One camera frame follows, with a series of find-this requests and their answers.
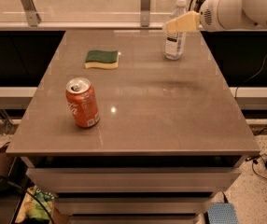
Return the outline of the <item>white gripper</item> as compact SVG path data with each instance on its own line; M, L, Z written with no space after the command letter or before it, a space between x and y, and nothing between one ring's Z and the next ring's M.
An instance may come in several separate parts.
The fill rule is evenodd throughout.
M200 23L208 32L255 30L257 24L243 11L243 0L205 0L199 13L189 11L162 26L167 34L197 31Z

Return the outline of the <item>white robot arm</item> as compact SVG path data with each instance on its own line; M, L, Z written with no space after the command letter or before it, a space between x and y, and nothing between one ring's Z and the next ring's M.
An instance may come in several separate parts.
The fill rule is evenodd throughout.
M267 30L267 0L205 0L198 12L167 21L165 33Z

